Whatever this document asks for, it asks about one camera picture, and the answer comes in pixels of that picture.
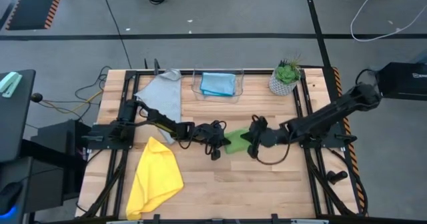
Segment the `potted plant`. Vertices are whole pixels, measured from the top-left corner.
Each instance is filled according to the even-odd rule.
[[[268,87],[276,95],[287,95],[294,90],[296,83],[301,78],[298,59],[284,59],[279,66],[274,69]]]

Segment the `wooden table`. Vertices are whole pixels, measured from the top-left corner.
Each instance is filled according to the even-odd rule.
[[[305,72],[313,110],[316,111],[330,102],[326,82],[320,68],[305,69]],[[99,124],[108,124],[117,117],[124,75],[125,70],[109,71],[97,118]],[[223,120],[227,122],[228,132],[248,127],[253,114],[265,116],[273,129],[278,129],[279,123],[296,117],[294,96],[274,95],[268,88],[269,75],[245,75],[243,95],[234,104],[198,101],[191,90],[191,78],[185,76],[182,79],[182,121],[194,121],[198,125],[215,119]],[[153,76],[141,77],[139,89],[152,79]],[[302,88],[299,90],[301,100],[304,100]],[[154,137],[165,143],[156,127],[146,125],[137,128],[135,144],[127,160],[121,219],[125,219],[135,170],[149,138],[148,133],[155,133]],[[143,213],[142,219],[153,219],[154,214],[160,214],[162,219],[266,219],[271,218],[272,213],[277,213],[279,218],[315,217],[304,152],[299,145],[291,145],[288,158],[274,166],[258,163],[245,151],[233,155],[222,151],[220,159],[211,161],[210,156],[204,154],[204,146],[197,143],[187,150],[178,144],[168,147],[177,159],[184,188],[152,213]],[[285,150],[285,145],[269,149],[260,147],[260,159],[278,160]],[[79,198],[80,207],[88,209],[103,189],[110,152],[104,150],[87,167]],[[323,150],[323,156],[326,171],[348,171],[345,164],[329,151]],[[317,186],[322,212],[326,213],[324,194],[320,185]],[[115,188],[109,198],[108,215],[113,213]],[[358,211],[350,178],[332,188],[349,209]]]

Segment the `transparent bin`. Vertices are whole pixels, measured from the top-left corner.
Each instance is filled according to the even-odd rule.
[[[227,73],[234,74],[236,76],[234,83],[234,95],[229,97],[224,96],[213,96],[205,95],[200,90],[202,74],[203,73]],[[191,83],[191,90],[193,91],[197,100],[201,101],[215,101],[222,103],[237,103],[240,96],[243,93],[243,79],[244,79],[244,70],[243,69],[194,69],[193,71],[193,81]]]

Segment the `black mat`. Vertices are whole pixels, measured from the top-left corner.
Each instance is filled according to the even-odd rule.
[[[48,29],[60,0],[17,0],[6,24],[7,30]]]

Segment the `black box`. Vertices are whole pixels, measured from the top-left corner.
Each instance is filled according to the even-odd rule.
[[[381,95],[385,98],[427,100],[427,65],[389,63],[376,74]]]

